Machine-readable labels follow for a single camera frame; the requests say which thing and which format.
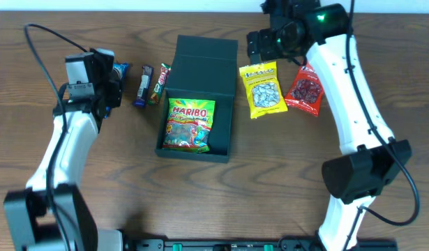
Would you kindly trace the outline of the Haribo gummy bag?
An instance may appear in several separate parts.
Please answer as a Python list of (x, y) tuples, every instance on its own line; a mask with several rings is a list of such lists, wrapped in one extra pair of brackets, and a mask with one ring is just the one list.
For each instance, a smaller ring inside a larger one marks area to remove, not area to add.
[(215, 105), (214, 100), (170, 98), (163, 148), (191, 153), (208, 152)]

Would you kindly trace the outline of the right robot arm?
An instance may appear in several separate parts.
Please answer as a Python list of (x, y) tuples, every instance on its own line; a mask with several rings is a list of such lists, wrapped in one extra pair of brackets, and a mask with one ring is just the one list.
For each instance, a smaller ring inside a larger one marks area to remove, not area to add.
[(354, 11), (339, 3), (265, 1), (267, 29), (247, 35), (250, 64), (239, 72), (250, 115), (283, 111), (276, 61), (287, 59), (311, 69), (321, 83), (336, 123), (339, 158), (322, 165), (331, 197), (326, 217), (306, 240), (281, 238), (280, 250), (395, 250), (393, 241), (359, 241), (362, 219), (383, 188), (406, 172), (412, 150), (398, 141), (375, 104), (363, 74), (352, 21)]

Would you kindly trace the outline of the blue Oreo cookie pack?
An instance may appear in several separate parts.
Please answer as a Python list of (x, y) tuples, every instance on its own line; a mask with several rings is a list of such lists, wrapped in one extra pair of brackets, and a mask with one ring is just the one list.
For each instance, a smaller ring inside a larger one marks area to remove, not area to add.
[(105, 93), (105, 119), (110, 116), (113, 108), (121, 105), (125, 86), (125, 78), (128, 71), (128, 63), (115, 63), (109, 76), (109, 82)]

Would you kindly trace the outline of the red Hacks candy bag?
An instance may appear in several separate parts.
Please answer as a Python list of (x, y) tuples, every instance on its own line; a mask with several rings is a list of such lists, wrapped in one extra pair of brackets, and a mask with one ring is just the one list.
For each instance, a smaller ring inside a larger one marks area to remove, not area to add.
[(295, 107), (313, 116), (319, 116), (323, 95), (324, 89), (319, 77), (313, 67), (307, 63), (299, 67), (292, 87), (285, 96), (285, 103), (288, 107)]

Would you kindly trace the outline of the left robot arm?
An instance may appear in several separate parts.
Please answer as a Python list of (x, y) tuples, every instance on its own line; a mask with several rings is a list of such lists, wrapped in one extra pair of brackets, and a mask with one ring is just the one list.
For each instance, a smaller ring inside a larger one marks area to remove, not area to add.
[(122, 250), (123, 235), (98, 229), (80, 192), (87, 156), (110, 111), (121, 104), (124, 72), (114, 53), (92, 49), (66, 57), (68, 93), (53, 110), (54, 132), (23, 190), (3, 207), (16, 250)]

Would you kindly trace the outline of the yellow Hacks candy bag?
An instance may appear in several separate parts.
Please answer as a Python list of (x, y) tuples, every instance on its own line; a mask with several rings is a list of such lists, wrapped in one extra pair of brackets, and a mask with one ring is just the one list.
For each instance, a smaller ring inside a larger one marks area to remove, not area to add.
[(278, 81), (275, 61), (243, 66), (239, 68), (239, 73), (246, 88), (252, 119), (288, 110)]

